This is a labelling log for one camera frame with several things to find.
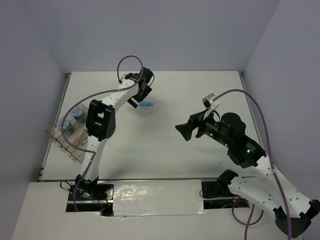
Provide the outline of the blue translucent eraser case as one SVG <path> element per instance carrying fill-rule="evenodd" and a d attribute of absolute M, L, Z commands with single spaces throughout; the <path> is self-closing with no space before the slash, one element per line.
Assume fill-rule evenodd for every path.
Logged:
<path fill-rule="evenodd" d="M 150 102 L 150 101 L 141 101 L 139 103 L 140 107 L 152 107 L 153 105 L 154 105 L 154 103 Z"/>

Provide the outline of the blue slime jar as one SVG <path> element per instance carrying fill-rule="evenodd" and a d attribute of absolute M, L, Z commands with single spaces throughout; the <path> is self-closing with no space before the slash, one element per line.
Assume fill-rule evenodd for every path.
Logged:
<path fill-rule="evenodd" d="M 68 119 L 59 119 L 56 123 L 56 127 L 63 132 L 67 131 L 72 126 L 71 122 Z"/>
<path fill-rule="evenodd" d="M 85 110 L 81 106 L 76 106 L 71 110 L 72 117 L 82 123 L 84 121 Z"/>

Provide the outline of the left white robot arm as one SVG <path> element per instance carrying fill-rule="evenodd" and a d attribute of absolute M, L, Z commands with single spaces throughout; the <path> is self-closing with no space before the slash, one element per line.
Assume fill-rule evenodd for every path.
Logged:
<path fill-rule="evenodd" d="M 99 166 L 106 142 L 116 130 L 116 113 L 125 103 L 137 108 L 152 91 L 149 86 L 154 77 L 153 72 L 143 68 L 140 82 L 132 88 L 139 78 L 139 73 L 128 73 L 121 77 L 117 91 L 108 94 L 101 100 L 93 99 L 89 104 L 86 120 L 87 152 L 84 155 L 81 170 L 76 176 L 77 192 L 88 200 L 97 196 Z"/>

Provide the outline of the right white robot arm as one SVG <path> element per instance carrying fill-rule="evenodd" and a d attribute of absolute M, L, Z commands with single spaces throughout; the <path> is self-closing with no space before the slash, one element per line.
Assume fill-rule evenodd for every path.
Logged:
<path fill-rule="evenodd" d="M 299 237 L 319 214 L 319 200 L 302 194 L 271 166 L 266 151 L 246 135 L 246 124 L 236 113 L 227 112 L 216 121 L 212 113 L 205 117 L 202 111 L 191 115 L 187 123 L 178 124 L 175 129 L 186 141 L 192 138 L 193 130 L 197 130 L 196 138 L 206 135 L 225 146 L 235 166 L 254 176 L 263 188 L 246 182 L 233 167 L 217 178 L 218 192 L 223 196 L 238 195 L 257 205 L 272 217 L 284 234 Z"/>

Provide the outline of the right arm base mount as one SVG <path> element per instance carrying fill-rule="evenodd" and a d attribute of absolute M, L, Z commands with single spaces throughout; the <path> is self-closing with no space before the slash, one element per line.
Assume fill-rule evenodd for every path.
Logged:
<path fill-rule="evenodd" d="M 205 210 L 231 209 L 235 203 L 236 208 L 248 208 L 249 203 L 246 199 L 230 192 L 228 184 L 234 177 L 239 175 L 232 170 L 224 171 L 216 180 L 202 181 L 199 195 L 203 199 Z"/>

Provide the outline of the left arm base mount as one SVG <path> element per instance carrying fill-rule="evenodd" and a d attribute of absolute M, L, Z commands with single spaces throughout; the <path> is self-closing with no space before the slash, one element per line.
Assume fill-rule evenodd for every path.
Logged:
<path fill-rule="evenodd" d="M 96 193 L 93 196 L 84 196 L 77 190 L 74 204 L 74 184 L 67 181 L 61 181 L 60 188 L 68 191 L 68 198 L 65 211 L 67 213 L 75 212 L 96 212 L 103 217 L 112 217 L 114 215 L 114 184 L 99 184 Z"/>

